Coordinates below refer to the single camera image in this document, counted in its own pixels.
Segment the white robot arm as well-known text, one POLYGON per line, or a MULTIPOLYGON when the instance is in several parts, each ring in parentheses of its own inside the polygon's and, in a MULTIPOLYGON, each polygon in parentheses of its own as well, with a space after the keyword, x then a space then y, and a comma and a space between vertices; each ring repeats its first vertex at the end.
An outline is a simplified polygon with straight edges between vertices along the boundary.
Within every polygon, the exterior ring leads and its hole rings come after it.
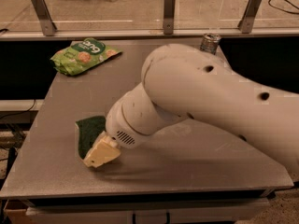
POLYGON ((221 58, 181 44, 161 46, 147 57, 140 83, 111 107, 84 162, 99 167, 122 148, 137 147, 185 119, 243 137, 299 171, 299 95, 247 80, 221 58))

